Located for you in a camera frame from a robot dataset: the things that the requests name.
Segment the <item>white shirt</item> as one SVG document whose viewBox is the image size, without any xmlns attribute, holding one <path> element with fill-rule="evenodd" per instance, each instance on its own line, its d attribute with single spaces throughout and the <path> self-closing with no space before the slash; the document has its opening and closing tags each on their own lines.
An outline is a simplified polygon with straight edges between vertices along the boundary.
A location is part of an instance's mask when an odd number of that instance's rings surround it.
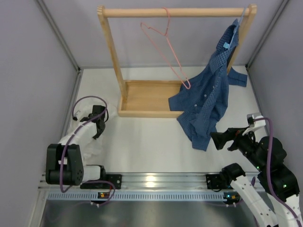
<svg viewBox="0 0 303 227">
<path fill-rule="evenodd" d="M 98 138 L 93 138 L 97 134 L 97 127 L 94 122 L 84 125 L 81 119 L 92 113 L 93 105 L 82 105 L 76 111 L 78 120 L 71 121 L 68 134 L 62 137 L 59 144 L 66 145 L 69 138 L 72 138 L 71 144 L 80 146 L 81 158 L 85 165 L 89 163 L 91 157 L 97 156 L 102 151 L 104 132 Z"/>
</svg>

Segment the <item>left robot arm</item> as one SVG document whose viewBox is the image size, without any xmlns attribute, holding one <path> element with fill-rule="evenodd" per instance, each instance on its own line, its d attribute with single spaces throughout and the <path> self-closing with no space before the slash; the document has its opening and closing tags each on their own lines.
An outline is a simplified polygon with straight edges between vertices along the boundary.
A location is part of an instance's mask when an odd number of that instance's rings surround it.
<svg viewBox="0 0 303 227">
<path fill-rule="evenodd" d="M 82 152 L 105 130 L 106 107 L 93 105 L 92 112 L 80 119 L 76 129 L 47 147 L 45 179 L 48 184 L 80 185 L 90 181 L 101 189 L 107 184 L 105 168 L 85 165 Z"/>
</svg>

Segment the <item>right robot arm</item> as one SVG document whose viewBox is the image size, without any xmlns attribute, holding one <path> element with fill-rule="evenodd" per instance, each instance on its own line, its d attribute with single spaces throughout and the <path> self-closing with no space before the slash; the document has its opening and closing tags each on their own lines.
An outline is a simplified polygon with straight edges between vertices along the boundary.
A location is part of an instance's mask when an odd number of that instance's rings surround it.
<svg viewBox="0 0 303 227">
<path fill-rule="evenodd" d="M 222 168 L 219 184 L 238 193 L 260 227 L 301 227 L 299 185 L 295 175 L 284 165 L 286 151 L 282 143 L 269 136 L 256 141 L 253 132 L 244 131 L 244 128 L 228 128 L 225 132 L 212 132 L 211 138 L 217 150 L 232 141 L 228 150 L 239 150 L 258 170 L 257 178 L 274 208 L 259 196 L 237 163 Z"/>
</svg>

